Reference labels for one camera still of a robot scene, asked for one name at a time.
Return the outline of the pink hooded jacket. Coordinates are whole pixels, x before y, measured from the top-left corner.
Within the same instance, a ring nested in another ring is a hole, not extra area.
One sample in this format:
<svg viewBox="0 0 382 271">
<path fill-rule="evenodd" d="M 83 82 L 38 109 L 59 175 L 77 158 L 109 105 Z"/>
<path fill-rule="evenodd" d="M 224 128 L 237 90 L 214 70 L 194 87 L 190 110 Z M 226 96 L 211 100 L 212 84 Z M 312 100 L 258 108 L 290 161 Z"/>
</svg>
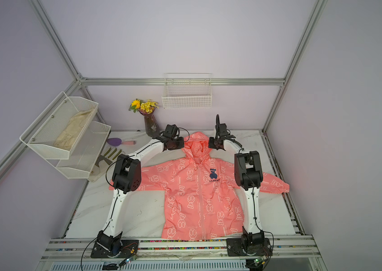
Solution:
<svg viewBox="0 0 382 271">
<path fill-rule="evenodd" d="M 195 132 L 179 150 L 164 151 L 142 166 L 136 191 L 163 191 L 163 239 L 198 241 L 242 231 L 244 197 L 234 162 L 212 158 L 209 137 Z M 281 194 L 289 185 L 263 172 L 259 193 Z"/>
</svg>

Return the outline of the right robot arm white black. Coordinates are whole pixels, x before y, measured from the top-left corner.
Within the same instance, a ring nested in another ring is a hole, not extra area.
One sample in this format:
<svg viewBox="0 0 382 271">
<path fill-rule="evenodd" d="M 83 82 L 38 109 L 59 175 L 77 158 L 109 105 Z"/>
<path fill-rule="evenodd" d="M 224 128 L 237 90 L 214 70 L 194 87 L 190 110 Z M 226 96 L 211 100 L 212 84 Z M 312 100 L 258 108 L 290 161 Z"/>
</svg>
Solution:
<svg viewBox="0 0 382 271">
<path fill-rule="evenodd" d="M 244 197 L 242 235 L 227 239 L 228 255 L 272 256 L 272 243 L 262 230 L 258 211 L 259 189 L 263 181 L 259 153 L 245 149 L 236 141 L 227 125 L 220 122 L 219 115 L 216 116 L 215 135 L 209 139 L 209 148 L 224 150 L 234 156 L 234 179 Z"/>
</svg>

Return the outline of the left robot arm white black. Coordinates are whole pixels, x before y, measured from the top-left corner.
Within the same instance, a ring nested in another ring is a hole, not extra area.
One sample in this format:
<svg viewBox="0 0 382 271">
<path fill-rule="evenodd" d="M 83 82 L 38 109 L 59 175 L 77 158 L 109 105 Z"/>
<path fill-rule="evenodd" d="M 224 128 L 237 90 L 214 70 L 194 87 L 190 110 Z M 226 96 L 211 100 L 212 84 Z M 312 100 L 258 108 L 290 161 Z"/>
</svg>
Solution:
<svg viewBox="0 0 382 271">
<path fill-rule="evenodd" d="M 121 254 L 124 247 L 121 241 L 125 215 L 123 208 L 128 205 L 131 195 L 141 185 L 142 166 L 164 151 L 179 150 L 183 147 L 184 138 L 180 136 L 177 125 L 167 125 L 164 131 L 144 147 L 117 158 L 111 180 L 108 182 L 114 188 L 113 200 L 105 226 L 97 235 L 95 248 L 107 257 L 117 257 Z"/>
</svg>

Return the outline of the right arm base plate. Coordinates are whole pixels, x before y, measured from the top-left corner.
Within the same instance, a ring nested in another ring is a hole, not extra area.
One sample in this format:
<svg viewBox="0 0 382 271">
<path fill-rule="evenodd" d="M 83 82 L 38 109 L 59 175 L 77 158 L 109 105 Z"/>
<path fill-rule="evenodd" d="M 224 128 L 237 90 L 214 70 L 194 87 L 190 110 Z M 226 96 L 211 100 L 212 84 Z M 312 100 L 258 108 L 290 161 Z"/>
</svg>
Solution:
<svg viewBox="0 0 382 271">
<path fill-rule="evenodd" d="M 248 244 L 241 238 L 228 238 L 227 253 L 228 256 L 272 256 L 272 246 L 268 238 Z"/>
</svg>

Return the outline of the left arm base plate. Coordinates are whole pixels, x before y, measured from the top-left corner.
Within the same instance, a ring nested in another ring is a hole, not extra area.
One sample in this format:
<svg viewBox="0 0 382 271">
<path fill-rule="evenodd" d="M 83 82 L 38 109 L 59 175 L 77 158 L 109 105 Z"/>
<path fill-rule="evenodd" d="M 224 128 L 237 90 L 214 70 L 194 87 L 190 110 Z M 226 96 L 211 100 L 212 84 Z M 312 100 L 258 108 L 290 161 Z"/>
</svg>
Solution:
<svg viewBox="0 0 382 271">
<path fill-rule="evenodd" d="M 108 251 L 95 241 L 90 257 L 92 259 L 127 259 L 137 254 L 139 243 L 136 239 L 120 240 L 113 245 L 112 251 Z"/>
</svg>

